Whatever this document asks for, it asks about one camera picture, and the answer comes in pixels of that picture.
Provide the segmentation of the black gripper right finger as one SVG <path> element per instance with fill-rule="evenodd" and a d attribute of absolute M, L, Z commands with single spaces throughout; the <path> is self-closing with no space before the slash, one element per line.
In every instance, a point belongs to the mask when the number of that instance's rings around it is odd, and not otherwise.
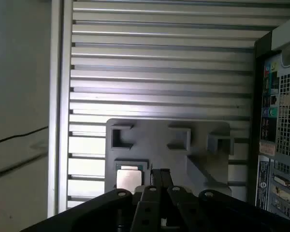
<path fill-rule="evenodd" d="M 288 219 L 212 189 L 195 196 L 175 186 L 168 169 L 161 172 L 174 206 L 173 220 L 184 232 L 290 232 Z"/>

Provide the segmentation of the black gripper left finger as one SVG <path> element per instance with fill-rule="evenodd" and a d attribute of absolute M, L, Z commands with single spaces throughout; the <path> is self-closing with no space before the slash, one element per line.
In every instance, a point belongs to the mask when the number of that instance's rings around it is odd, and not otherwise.
<path fill-rule="evenodd" d="M 45 219 L 26 232 L 157 232 L 160 229 L 161 170 L 150 171 L 150 185 L 132 194 L 115 189 Z"/>

